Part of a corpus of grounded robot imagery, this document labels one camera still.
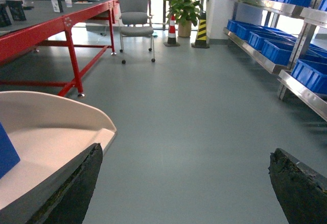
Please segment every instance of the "gray office chair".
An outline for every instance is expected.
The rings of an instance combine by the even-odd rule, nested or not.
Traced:
[[[155,62],[153,28],[151,24],[151,16],[148,16],[148,0],[119,0],[119,5],[121,9],[120,19],[122,20],[122,23],[126,25],[119,25],[121,39],[120,52],[122,53],[124,51],[124,37],[150,37],[151,45],[149,51],[152,51],[153,53],[151,61]]]

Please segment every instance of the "plant pot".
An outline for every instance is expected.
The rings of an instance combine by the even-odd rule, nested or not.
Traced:
[[[191,36],[192,22],[187,21],[185,26],[178,24],[178,36],[179,37],[190,37]]]

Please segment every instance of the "traffic cone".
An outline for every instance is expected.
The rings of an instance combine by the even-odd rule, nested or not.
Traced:
[[[192,43],[193,48],[208,49],[209,44],[206,43],[206,12],[202,11],[198,33],[196,35],[195,43]]]
[[[176,30],[175,30],[175,16],[172,15],[169,21],[169,30],[168,30],[168,41],[164,42],[164,45],[167,47],[178,47],[180,44],[176,42]]]

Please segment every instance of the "red metal table frame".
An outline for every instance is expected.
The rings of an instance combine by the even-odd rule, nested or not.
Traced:
[[[62,87],[59,96],[65,96],[72,87],[76,87],[79,96],[83,95],[83,85],[81,78],[97,62],[107,49],[112,49],[115,55],[112,24],[114,23],[114,8],[118,6],[118,0],[103,1],[99,4],[89,4],[89,7],[82,10],[62,14],[57,18],[43,23],[27,27],[12,33],[0,36],[0,63],[16,56],[18,53],[33,46],[58,46],[68,47],[71,58],[74,79],[68,82],[39,82],[39,81],[1,81],[6,85],[27,85],[27,86],[55,86]],[[100,13],[107,12],[108,15],[99,17]],[[110,30],[111,45],[74,45],[72,39],[72,27],[87,19],[108,20]],[[60,32],[65,32],[66,41],[45,40]],[[101,48],[100,52],[80,71],[76,59],[75,47]]]

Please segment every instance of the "small white cup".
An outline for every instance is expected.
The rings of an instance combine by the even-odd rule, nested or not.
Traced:
[[[68,8],[73,7],[72,0],[65,0],[65,3],[66,3],[66,7],[68,7]]]

